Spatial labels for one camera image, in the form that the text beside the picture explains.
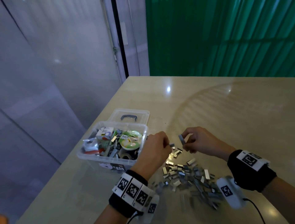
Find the green curtain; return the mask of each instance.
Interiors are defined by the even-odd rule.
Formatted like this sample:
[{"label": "green curtain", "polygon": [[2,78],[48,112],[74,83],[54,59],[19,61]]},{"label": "green curtain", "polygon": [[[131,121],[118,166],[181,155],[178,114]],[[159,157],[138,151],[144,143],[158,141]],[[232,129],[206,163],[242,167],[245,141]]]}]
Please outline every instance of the green curtain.
[{"label": "green curtain", "polygon": [[151,76],[295,76],[295,1],[146,0]]}]

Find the clear plastic box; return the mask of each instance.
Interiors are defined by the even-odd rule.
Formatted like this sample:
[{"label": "clear plastic box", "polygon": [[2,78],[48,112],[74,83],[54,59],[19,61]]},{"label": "clear plastic box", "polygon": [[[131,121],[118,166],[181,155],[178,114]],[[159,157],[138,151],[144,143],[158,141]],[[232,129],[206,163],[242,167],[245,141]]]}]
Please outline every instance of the clear plastic box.
[{"label": "clear plastic box", "polygon": [[[135,121],[134,117],[123,117],[123,119],[121,119],[124,115],[137,116],[137,120]],[[148,132],[148,127],[146,124],[148,122],[149,116],[149,111],[117,108],[113,111],[108,121],[99,121],[95,124],[92,131],[94,132],[101,127],[114,127],[115,130],[120,129],[123,131],[136,130],[142,134],[142,141],[138,151],[138,154],[140,154]],[[96,169],[96,167],[99,165],[117,171],[126,171],[127,169],[130,169],[136,162],[136,160],[88,155],[84,154],[82,149],[77,151],[77,157],[87,160],[94,169]]]}]

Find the glossy tabletop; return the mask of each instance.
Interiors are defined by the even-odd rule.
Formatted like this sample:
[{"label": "glossy tabletop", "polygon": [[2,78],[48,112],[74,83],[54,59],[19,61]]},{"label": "glossy tabletop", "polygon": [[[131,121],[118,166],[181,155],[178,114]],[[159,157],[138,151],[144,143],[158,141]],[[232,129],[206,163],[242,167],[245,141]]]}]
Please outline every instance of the glossy tabletop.
[{"label": "glossy tabletop", "polygon": [[[234,147],[270,160],[277,175],[295,186],[294,86],[294,78],[129,77],[94,124],[106,121],[115,108],[149,110],[148,133],[165,131],[178,147],[178,135],[186,127],[202,126]],[[90,133],[91,127],[82,139]],[[92,224],[103,211],[120,175],[78,159],[76,150],[82,139],[19,224]],[[200,153],[183,152],[175,160],[185,164],[193,157],[217,177],[230,175],[224,161]],[[153,181],[163,181],[161,169],[149,182]],[[181,209],[180,193],[188,194],[163,190],[152,223],[262,223],[251,204],[234,210],[223,201],[215,211],[195,198],[194,208],[187,203],[186,209]],[[244,193],[267,224],[287,223],[262,194]]]}]

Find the forearm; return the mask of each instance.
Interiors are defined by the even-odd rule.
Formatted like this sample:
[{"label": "forearm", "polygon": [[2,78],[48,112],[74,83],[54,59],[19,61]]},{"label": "forearm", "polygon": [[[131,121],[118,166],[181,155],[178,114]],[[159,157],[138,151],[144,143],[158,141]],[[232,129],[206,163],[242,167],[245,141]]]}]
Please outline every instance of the forearm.
[{"label": "forearm", "polygon": [[127,220],[128,218],[108,204],[94,224],[126,224]]},{"label": "forearm", "polygon": [[295,188],[292,185],[276,177],[265,187],[262,194],[289,223],[295,223]]}]

